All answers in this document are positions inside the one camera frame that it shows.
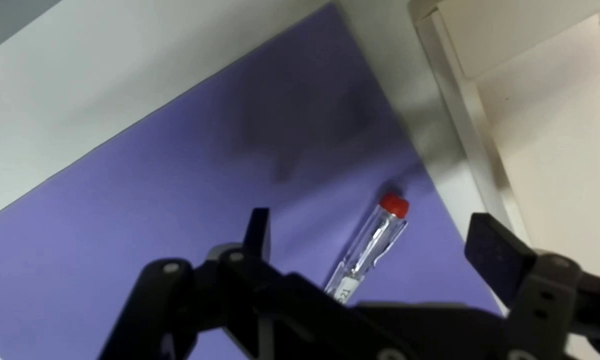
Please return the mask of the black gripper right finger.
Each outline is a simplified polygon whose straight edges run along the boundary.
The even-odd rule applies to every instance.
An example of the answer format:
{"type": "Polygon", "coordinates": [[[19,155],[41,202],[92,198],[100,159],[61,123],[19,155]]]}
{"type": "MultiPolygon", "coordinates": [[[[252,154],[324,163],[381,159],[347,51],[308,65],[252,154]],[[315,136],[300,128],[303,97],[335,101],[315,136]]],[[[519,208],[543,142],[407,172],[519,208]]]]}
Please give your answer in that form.
{"type": "Polygon", "coordinates": [[[504,305],[536,262],[536,252],[488,211],[474,211],[464,256],[504,305]]]}

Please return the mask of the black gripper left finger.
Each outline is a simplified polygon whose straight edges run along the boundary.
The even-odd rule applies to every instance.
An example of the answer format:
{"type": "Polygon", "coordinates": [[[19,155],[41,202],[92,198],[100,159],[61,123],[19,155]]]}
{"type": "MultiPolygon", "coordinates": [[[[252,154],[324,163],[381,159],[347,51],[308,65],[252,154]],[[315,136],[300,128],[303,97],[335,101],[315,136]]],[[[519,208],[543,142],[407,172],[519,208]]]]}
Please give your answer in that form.
{"type": "Polygon", "coordinates": [[[254,208],[244,234],[244,249],[255,258],[265,258],[270,252],[270,210],[254,208]]]}

